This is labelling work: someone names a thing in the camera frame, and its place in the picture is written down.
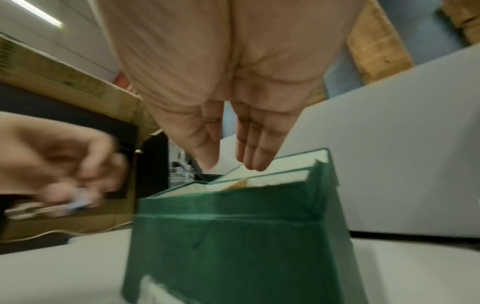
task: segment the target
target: white wall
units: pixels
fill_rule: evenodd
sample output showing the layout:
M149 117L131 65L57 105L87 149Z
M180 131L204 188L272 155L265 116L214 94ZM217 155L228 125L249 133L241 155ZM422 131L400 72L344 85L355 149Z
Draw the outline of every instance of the white wall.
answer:
M279 156L324 147L351 230L480 237L480 46L309 107Z
M119 67L87 0L28 0L60 20L58 29L9 0L0 0L0 32L101 79L113 81Z

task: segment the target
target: ceiling light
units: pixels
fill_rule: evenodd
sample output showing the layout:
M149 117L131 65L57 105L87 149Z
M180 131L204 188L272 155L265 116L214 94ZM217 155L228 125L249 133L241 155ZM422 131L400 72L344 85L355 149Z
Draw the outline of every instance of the ceiling light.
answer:
M29 11L30 13L37 15L38 17L40 17L40 18L42 18L43 20L45 20L45 21L53 24L54 26L59 27L59 28L62 27L62 23L61 23L60 21L58 21L57 19L53 18L52 16L50 16L50 15L47 14L47 13L45 13L44 11L40 10L39 8L34 7L34 6L31 5L30 3L28 3L27 1L25 1L25 0L10 0L10 1L12 1L12 2L15 3L15 4L18 4L18 5L21 6L22 8L26 9L27 11Z

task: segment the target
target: hand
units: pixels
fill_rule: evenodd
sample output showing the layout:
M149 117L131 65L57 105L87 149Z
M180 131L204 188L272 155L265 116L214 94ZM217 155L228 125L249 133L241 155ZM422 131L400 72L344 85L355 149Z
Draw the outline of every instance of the hand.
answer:
M91 0L125 74L158 124L208 170L224 101L236 157L265 170L364 0Z
M0 112L0 143L0 194L58 204L86 188L96 206L127 172L113 138L90 128Z

